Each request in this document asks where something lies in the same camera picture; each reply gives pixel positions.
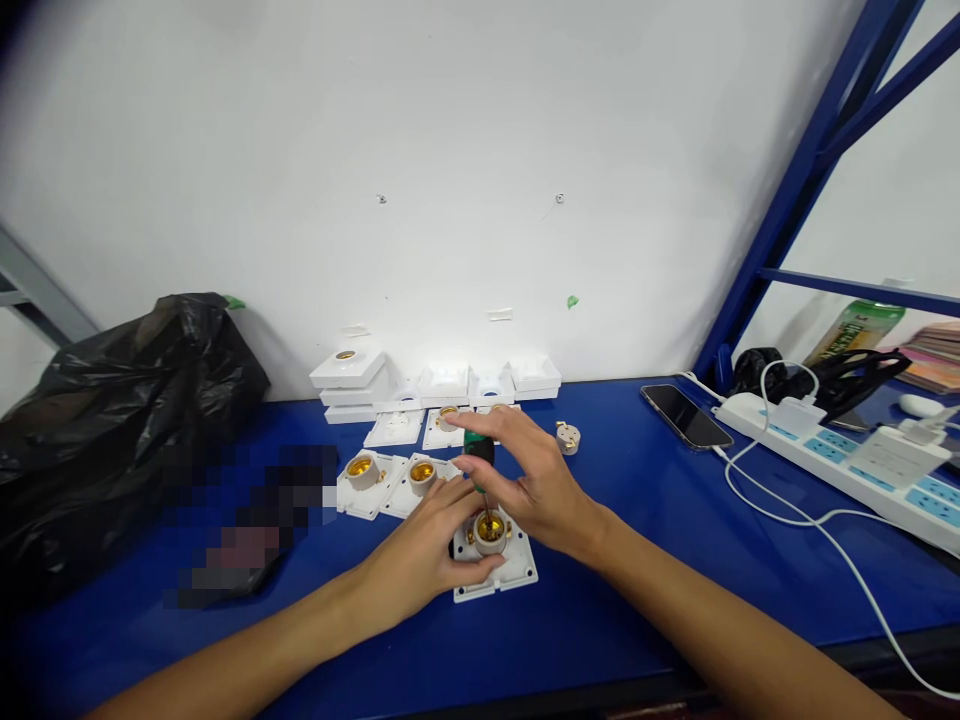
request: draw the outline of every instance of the blue table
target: blue table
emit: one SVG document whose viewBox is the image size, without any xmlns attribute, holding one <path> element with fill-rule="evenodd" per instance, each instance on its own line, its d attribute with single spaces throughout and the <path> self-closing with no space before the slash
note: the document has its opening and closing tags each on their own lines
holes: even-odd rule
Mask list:
<svg viewBox="0 0 960 720">
<path fill-rule="evenodd" d="M 785 527 L 741 503 L 712 453 L 689 451 L 638 397 L 641 385 L 679 384 L 704 407 L 711 399 L 684 379 L 564 385 L 554 401 L 524 403 L 542 427 L 566 420 L 583 432 L 570 467 L 587 492 L 676 557 L 823 646 L 880 636 L 881 629 L 840 557 L 814 530 Z M 891 420 L 895 390 L 867 403 L 871 421 Z M 51 717 L 74 717 L 162 667 L 273 613 L 353 567 L 400 522 L 345 515 L 314 527 L 258 598 L 203 611 L 165 607 L 164 591 L 210 543 L 208 528 L 230 522 L 249 501 L 260 468 L 290 444 L 336 444 L 341 467 L 368 424 L 328 426 L 319 402 L 266 405 L 246 433 L 248 467 L 226 468 L 194 510 L 158 528 L 137 552 L 55 607 L 24 619 L 11 638 L 28 691 Z M 738 437 L 737 446 L 745 441 Z M 387 450 L 410 454 L 416 446 Z M 457 452 L 434 453 L 454 457 Z M 817 516 L 860 507 L 760 447 L 742 465 Z M 496 466 L 520 468 L 506 452 Z M 748 496 L 777 512 L 756 488 Z M 960 622 L 960 577 L 897 531 L 863 519 L 831 521 L 873 588 L 895 632 Z M 663 674 L 681 660 L 603 581 L 534 542 L 540 581 L 454 605 L 445 594 L 400 627 L 354 648 L 294 686 L 268 717 L 392 716 Z M 474 653 L 503 650 L 503 664 Z"/>
</svg>

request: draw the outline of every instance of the green screwdriver handle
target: green screwdriver handle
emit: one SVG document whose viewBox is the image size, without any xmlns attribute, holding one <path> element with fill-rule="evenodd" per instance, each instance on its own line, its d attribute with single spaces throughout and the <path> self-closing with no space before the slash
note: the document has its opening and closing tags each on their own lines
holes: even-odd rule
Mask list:
<svg viewBox="0 0 960 720">
<path fill-rule="evenodd" d="M 493 438 L 489 438 L 486 435 L 479 435 L 472 430 L 463 431 L 463 452 L 465 455 L 483 458 L 493 465 L 494 447 Z M 483 488 L 476 483 L 474 483 L 473 486 L 477 489 L 478 493 L 484 492 Z"/>
</svg>

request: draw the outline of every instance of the hand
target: hand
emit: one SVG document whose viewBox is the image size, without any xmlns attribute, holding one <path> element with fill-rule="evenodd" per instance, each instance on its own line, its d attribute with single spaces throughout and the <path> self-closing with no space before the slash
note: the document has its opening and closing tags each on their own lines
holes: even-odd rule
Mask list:
<svg viewBox="0 0 960 720">
<path fill-rule="evenodd" d="M 451 425 L 499 440 L 526 477 L 511 482 L 486 460 L 461 455 L 453 464 L 503 505 L 523 529 L 554 550 L 585 560 L 601 542 L 603 512 L 573 479 L 557 441 L 525 413 L 498 407 L 488 415 L 450 413 Z"/>
<path fill-rule="evenodd" d="M 483 496 L 462 475 L 437 479 L 417 509 L 351 571 L 359 622 L 372 636 L 420 611 L 440 593 L 478 585 L 506 560 L 489 555 L 456 562 L 447 550 L 457 528 L 483 507 Z"/>
</svg>

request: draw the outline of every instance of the plastic bottle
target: plastic bottle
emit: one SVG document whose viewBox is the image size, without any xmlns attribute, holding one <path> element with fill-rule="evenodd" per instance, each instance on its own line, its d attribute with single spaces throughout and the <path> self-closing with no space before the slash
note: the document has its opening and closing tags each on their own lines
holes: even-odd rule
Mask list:
<svg viewBox="0 0 960 720">
<path fill-rule="evenodd" d="M 910 280 L 885 278 L 881 285 L 902 288 Z M 898 305 L 885 305 L 873 300 L 854 300 L 847 305 L 833 327 L 821 338 L 807 359 L 808 367 L 818 360 L 832 357 L 844 350 L 873 350 L 883 336 L 893 330 L 906 314 L 907 309 Z"/>
</svg>

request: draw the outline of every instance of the right hand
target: right hand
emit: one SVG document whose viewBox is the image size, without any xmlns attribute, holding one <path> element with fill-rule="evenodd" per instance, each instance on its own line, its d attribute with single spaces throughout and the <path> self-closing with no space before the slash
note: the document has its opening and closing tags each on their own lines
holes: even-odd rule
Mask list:
<svg viewBox="0 0 960 720">
<path fill-rule="evenodd" d="M 526 477 L 511 482 L 481 458 L 461 455 L 453 461 L 499 501 L 527 533 L 581 560 L 586 559 L 592 545 L 601 542 L 601 507 L 574 480 L 557 441 L 525 413 L 501 406 L 488 415 L 450 413 L 444 420 L 499 440 L 520 463 Z"/>
</svg>

